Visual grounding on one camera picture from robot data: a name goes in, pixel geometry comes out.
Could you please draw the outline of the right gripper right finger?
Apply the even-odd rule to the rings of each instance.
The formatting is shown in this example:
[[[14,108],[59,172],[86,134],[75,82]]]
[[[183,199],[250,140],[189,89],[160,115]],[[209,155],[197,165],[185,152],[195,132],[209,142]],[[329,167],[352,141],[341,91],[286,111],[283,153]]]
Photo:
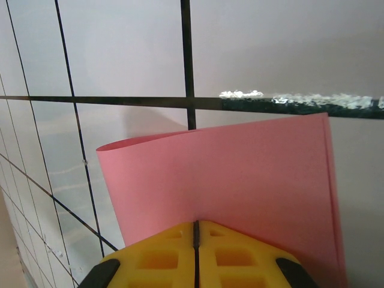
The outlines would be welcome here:
[[[199,287],[318,287],[299,260],[217,223],[198,221]]]

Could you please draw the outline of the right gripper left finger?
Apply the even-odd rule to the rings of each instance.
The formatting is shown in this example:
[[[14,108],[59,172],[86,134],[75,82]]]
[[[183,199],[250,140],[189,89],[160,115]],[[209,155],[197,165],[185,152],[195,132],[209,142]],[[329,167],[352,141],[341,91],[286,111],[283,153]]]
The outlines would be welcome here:
[[[79,287],[194,287],[193,224],[182,223],[104,257]]]

